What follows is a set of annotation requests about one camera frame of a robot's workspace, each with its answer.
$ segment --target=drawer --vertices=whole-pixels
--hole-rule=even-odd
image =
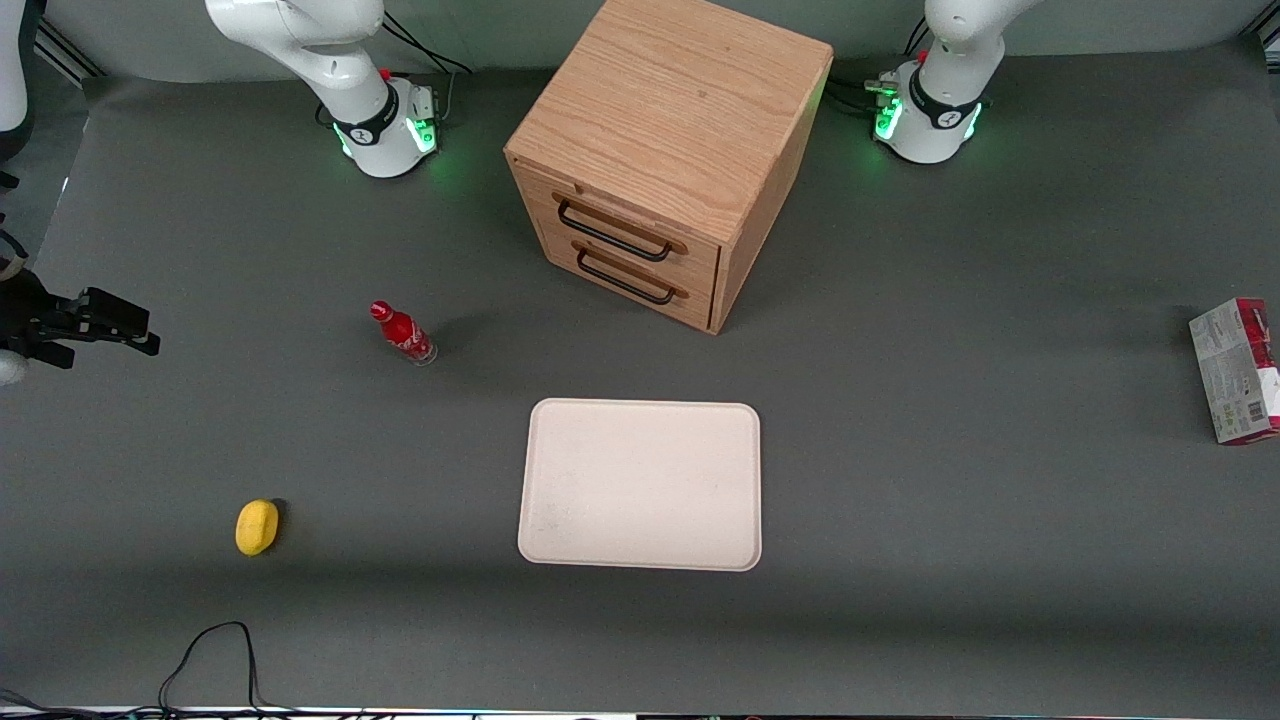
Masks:
[[[646,266],[620,260],[563,233],[549,238],[547,259],[575,275],[700,331],[707,331],[710,324],[712,295],[707,287],[681,287],[655,277]]]
[[[518,163],[513,165],[520,192],[548,254],[550,238],[566,243],[577,241],[593,256],[637,266],[648,277],[712,296],[718,246],[659,231],[652,222],[630,217],[600,199],[584,196],[571,183]]]

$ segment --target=bottle cap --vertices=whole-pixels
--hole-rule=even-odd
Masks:
[[[379,323],[385,323],[387,320],[392,319],[392,315],[396,314],[396,310],[392,310],[390,305],[379,300],[378,302],[374,302],[372,305],[369,306],[369,314],[372,315],[374,319],[378,320]]]

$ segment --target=robotic arm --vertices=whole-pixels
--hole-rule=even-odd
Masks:
[[[979,97],[1005,58],[1005,27],[1042,0],[927,0],[933,46],[881,73],[872,137],[913,163],[950,159],[973,136]]]
[[[160,352],[145,309],[96,287],[74,300],[52,295],[24,268],[27,251],[3,229],[0,245],[14,254],[12,260],[0,258],[0,386],[20,380],[28,360],[69,369],[76,351],[60,341],[118,342],[143,355]]]
[[[301,77],[334,118],[343,152],[376,178],[407,173],[436,146],[430,88],[384,78],[355,44],[383,24],[383,0],[205,0],[228,38]]]

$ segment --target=wooden cabinet top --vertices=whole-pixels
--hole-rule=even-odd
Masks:
[[[507,152],[731,245],[831,59],[824,42],[703,0],[608,0]]]

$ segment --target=gray mat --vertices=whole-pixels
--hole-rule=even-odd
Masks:
[[[165,347],[0,392],[6,687],[145,702],[236,618],[282,703],[1280,714],[1280,442],[1213,443],[1185,332],[1280,301],[1256,47],[1010,59],[937,168],[824,108],[717,338],[541,259],[499,149],[545,79],[462,78],[392,182],[301,83],[96,88],[38,269]],[[381,343],[378,297],[435,365]],[[547,396],[755,406],[760,565],[521,560]],[[291,523],[247,560],[260,496]],[[174,700],[242,702],[242,653],[211,638]]]

